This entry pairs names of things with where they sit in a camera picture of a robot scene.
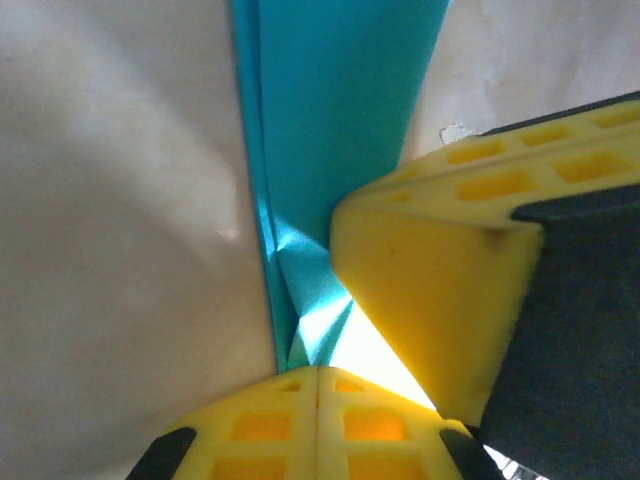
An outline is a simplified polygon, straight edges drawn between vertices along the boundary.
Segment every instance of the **yellow plastic piece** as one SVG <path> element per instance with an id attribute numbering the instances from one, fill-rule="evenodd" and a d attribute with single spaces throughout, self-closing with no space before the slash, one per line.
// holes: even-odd
<path id="1" fill-rule="evenodd" d="M 462 480 L 425 407 L 342 370 L 306 367 L 187 415 L 173 480 Z"/>
<path id="2" fill-rule="evenodd" d="M 640 101 L 411 162 L 336 209 L 336 274 L 445 418 L 479 426 L 543 244 L 520 205 L 640 182 Z"/>

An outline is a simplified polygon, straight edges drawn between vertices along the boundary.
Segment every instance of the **black panel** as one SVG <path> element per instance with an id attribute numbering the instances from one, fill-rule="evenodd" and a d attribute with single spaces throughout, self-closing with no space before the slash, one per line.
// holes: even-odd
<path id="1" fill-rule="evenodd" d="M 640 478 L 640 186 L 512 217 L 545 245 L 482 439 L 553 480 Z"/>
<path id="2" fill-rule="evenodd" d="M 196 438 L 193 428 L 180 428 L 156 438 L 127 480 L 171 480 Z"/>
<path id="3" fill-rule="evenodd" d="M 440 438 L 463 480 L 504 480 L 495 462 L 477 440 L 450 428 L 441 430 Z"/>
<path id="4" fill-rule="evenodd" d="M 531 120 L 525 120 L 524 122 L 512 123 L 504 127 L 494 128 L 488 132 L 483 133 L 481 136 L 495 135 L 497 133 L 510 132 L 512 130 L 518 130 L 519 128 L 530 127 L 531 125 L 537 125 L 539 123 L 550 122 L 551 120 L 557 120 L 559 118 L 570 117 L 571 115 L 577 115 L 578 113 L 588 112 L 595 110 L 596 108 L 608 107 L 615 105 L 616 103 L 628 102 L 630 100 L 640 100 L 640 91 L 627 93 L 626 95 L 620 95 L 619 97 L 608 98 L 606 100 L 600 100 L 599 102 L 589 103 L 581 107 L 570 108 L 562 112 L 552 113 L 550 115 L 544 115 L 542 117 L 533 118 Z"/>

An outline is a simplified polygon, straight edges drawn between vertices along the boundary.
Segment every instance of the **blue cloth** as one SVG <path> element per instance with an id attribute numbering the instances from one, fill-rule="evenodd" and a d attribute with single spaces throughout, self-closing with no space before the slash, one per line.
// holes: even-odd
<path id="1" fill-rule="evenodd" d="M 349 192 L 397 164 L 447 0 L 235 0 L 278 368 L 327 364 L 353 300 L 329 262 Z"/>

